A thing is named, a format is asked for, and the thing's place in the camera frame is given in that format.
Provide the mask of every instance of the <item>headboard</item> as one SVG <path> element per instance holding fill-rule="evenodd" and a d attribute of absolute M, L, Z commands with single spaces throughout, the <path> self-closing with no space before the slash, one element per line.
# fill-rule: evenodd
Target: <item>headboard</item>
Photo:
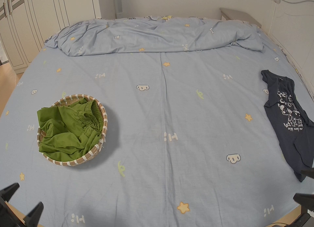
<path fill-rule="evenodd" d="M 314 100 L 314 1 L 273 0 L 262 29 L 283 48 Z"/>

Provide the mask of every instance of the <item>green fabric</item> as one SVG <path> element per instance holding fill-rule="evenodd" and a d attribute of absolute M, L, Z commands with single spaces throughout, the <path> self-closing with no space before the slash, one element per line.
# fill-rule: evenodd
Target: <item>green fabric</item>
<path fill-rule="evenodd" d="M 46 132 L 39 151 L 60 162 L 84 156 L 98 143 L 104 126 L 96 101 L 85 98 L 69 106 L 43 107 L 37 116 Z"/>

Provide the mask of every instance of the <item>white wardrobe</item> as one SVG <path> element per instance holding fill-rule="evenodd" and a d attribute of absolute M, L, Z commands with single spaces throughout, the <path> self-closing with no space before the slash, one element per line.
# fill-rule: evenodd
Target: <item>white wardrobe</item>
<path fill-rule="evenodd" d="M 36 57 L 44 41 L 76 22 L 101 18 L 99 0 L 1 0 L 0 40 L 16 73 Z M 106 12 L 114 18 L 115 10 Z"/>

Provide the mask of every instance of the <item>basket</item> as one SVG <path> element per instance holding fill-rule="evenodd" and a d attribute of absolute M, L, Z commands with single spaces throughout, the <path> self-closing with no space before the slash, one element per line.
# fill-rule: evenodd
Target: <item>basket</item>
<path fill-rule="evenodd" d="M 57 165 L 61 165 L 61 166 L 75 166 L 78 164 L 82 164 L 84 162 L 87 162 L 88 160 L 93 159 L 100 151 L 102 148 L 102 145 L 104 142 L 106 142 L 106 133 L 107 133 L 107 125 L 108 125 L 108 119 L 107 119 L 107 113 L 105 111 L 104 106 L 102 106 L 102 104 L 95 99 L 92 96 L 88 96 L 88 95 L 84 95 L 84 94 L 76 94 L 76 95 L 70 95 L 70 96 L 66 96 L 65 98 L 55 102 L 53 106 L 68 106 L 74 102 L 77 102 L 78 100 L 80 100 L 81 98 L 86 98 L 88 101 L 92 101 L 95 100 L 98 104 L 98 108 L 102 114 L 102 117 L 104 119 L 104 126 L 102 128 L 102 132 L 101 132 L 101 138 L 99 139 L 98 144 L 96 144 L 88 153 L 86 153 L 84 156 L 80 157 L 79 159 L 70 161 L 70 162 L 59 162 L 56 160 L 51 159 L 50 157 L 46 156 L 44 153 L 43 156 L 50 162 L 57 164 Z M 46 132 L 42 131 L 40 129 L 40 127 L 38 127 L 38 131 L 37 131 L 37 144 L 39 147 L 39 144 L 41 142 L 41 140 L 43 139 L 43 137 L 46 135 Z"/>

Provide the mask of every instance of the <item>wardrobe handle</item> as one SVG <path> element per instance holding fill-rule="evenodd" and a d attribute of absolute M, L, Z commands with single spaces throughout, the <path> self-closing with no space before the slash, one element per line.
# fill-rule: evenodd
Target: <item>wardrobe handle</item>
<path fill-rule="evenodd" d="M 9 14 L 12 14 L 12 12 L 10 11 L 10 0 L 8 0 L 8 9 L 9 9 Z"/>
<path fill-rule="evenodd" d="M 3 10 L 4 10 L 5 17 L 7 18 L 8 16 L 7 16 L 6 12 L 5 12 L 5 2 L 3 3 Z"/>

